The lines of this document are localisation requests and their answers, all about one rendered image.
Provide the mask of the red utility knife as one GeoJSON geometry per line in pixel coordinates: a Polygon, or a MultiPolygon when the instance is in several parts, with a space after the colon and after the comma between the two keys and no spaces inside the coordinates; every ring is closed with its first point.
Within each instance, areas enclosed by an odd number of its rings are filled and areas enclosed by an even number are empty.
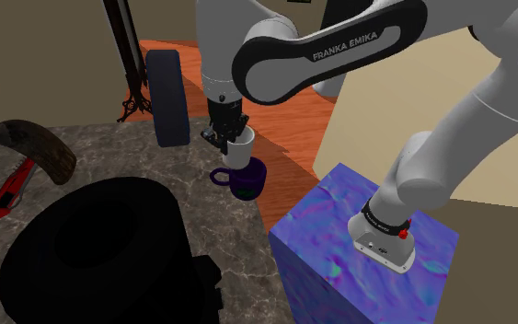
{"type": "Polygon", "coordinates": [[[21,202],[23,192],[36,169],[37,164],[25,157],[6,179],[0,188],[0,219],[9,215],[21,202]]]}

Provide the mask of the dark ornate floor stand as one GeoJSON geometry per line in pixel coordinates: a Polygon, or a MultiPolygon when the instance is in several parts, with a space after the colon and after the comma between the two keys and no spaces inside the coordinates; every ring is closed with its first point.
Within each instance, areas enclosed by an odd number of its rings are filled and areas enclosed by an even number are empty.
{"type": "Polygon", "coordinates": [[[120,56],[129,97],[122,102],[123,114],[117,122],[125,122],[136,111],[151,113],[152,104],[142,89],[148,88],[144,57],[137,39],[128,0],[101,0],[112,36],[120,56]]]}

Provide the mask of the dark brown curved banana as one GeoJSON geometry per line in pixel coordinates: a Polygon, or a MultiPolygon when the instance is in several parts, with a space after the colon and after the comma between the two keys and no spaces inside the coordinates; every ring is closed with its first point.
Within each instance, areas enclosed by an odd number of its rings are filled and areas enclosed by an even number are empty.
{"type": "Polygon", "coordinates": [[[75,172],[73,151],[47,128],[26,120],[0,121],[0,145],[33,160],[56,185],[67,183],[75,172]]]}

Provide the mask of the dark blue upright cushion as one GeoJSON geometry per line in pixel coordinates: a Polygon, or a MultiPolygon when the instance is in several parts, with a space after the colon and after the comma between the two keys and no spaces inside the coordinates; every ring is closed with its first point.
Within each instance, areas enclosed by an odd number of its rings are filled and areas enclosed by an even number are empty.
{"type": "Polygon", "coordinates": [[[145,59],[158,145],[188,145],[190,122],[179,53],[176,50],[150,50],[145,59]]]}

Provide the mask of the large black round pot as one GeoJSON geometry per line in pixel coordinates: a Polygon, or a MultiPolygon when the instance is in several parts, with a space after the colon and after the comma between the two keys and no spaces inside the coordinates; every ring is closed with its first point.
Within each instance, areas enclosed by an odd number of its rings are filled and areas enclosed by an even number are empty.
{"type": "Polygon", "coordinates": [[[118,177],[29,222],[1,265],[0,302],[15,324],[220,324],[220,279],[192,255],[170,189],[118,177]]]}

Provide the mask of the white cup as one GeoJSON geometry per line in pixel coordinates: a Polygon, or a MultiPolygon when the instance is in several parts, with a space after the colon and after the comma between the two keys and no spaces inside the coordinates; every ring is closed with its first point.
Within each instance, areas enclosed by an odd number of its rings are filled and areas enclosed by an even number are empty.
{"type": "Polygon", "coordinates": [[[227,154],[223,155],[224,164],[231,169],[245,168],[252,156],[255,132],[248,125],[234,142],[227,141],[227,154]]]}

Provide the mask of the purple mug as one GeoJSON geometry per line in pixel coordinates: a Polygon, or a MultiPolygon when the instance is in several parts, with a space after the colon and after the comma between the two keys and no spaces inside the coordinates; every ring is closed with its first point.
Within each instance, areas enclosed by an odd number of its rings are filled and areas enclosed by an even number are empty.
{"type": "Polygon", "coordinates": [[[265,164],[256,157],[251,157],[246,167],[242,169],[216,168],[209,178],[215,185],[226,186],[231,193],[241,201],[252,201],[258,198],[264,188],[267,177],[265,164]],[[228,180],[218,180],[215,176],[224,173],[228,180]]]}

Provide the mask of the blue purple patterned robot stand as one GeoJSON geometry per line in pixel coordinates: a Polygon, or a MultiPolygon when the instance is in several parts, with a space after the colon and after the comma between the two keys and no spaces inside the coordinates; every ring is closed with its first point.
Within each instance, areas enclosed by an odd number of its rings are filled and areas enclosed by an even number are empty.
{"type": "Polygon", "coordinates": [[[408,272],[367,258],[355,250],[347,222],[376,189],[338,164],[271,229],[295,324],[433,324],[459,236],[416,212],[408,272]]]}

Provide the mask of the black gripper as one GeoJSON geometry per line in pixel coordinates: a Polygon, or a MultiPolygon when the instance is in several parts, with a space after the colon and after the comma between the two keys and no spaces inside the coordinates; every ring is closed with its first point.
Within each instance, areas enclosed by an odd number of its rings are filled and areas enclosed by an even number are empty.
{"type": "Polygon", "coordinates": [[[241,99],[233,102],[216,102],[207,99],[211,127],[201,131],[201,137],[220,150],[227,153],[227,140],[235,140],[245,129],[249,117],[242,111],[241,99]]]}

